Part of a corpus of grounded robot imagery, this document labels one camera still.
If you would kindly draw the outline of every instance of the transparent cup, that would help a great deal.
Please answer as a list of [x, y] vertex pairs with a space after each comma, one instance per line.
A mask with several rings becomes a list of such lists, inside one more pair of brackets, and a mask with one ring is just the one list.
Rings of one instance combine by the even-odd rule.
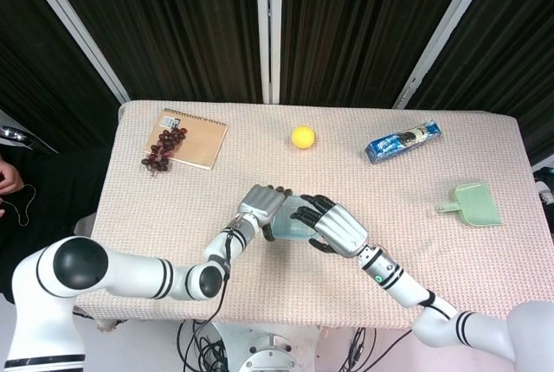
[[296, 212], [300, 206], [315, 208], [310, 203], [303, 200], [300, 196], [290, 196], [281, 205], [273, 221], [271, 228], [275, 239], [308, 241], [315, 238], [318, 234], [311, 228], [304, 225], [296, 219], [291, 219], [291, 214]]

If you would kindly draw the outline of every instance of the snack package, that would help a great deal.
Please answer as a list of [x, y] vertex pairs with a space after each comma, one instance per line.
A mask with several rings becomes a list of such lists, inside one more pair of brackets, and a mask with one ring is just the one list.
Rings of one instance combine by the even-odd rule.
[[378, 138], [369, 143], [365, 152], [370, 161], [373, 164], [377, 164], [405, 151], [410, 151], [424, 145], [441, 134], [441, 129], [436, 122], [428, 121], [410, 130]]

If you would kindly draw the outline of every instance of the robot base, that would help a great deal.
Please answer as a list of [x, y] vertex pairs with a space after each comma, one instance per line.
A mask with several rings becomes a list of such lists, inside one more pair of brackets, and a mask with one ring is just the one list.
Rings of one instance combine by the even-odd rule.
[[214, 323], [222, 337], [229, 370], [314, 372], [319, 330], [284, 324]]

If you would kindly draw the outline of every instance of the black curtain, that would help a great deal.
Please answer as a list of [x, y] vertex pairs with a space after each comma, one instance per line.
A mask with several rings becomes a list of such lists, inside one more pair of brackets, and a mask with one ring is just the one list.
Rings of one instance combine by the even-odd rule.
[[0, 0], [0, 30], [0, 109], [59, 151], [109, 145], [119, 103], [46, 1]]
[[283, 0], [280, 101], [391, 108], [451, 0]]
[[408, 107], [512, 115], [531, 163], [551, 154], [554, 0], [473, 0]]
[[262, 102], [256, 0], [69, 0], [132, 99]]

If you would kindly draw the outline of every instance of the ping pong ball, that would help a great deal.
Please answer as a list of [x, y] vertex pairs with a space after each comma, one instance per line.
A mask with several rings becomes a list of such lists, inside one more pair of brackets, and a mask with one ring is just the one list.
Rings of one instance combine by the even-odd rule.
[[315, 132], [310, 127], [301, 125], [294, 129], [291, 139], [299, 149], [307, 149], [315, 141]]

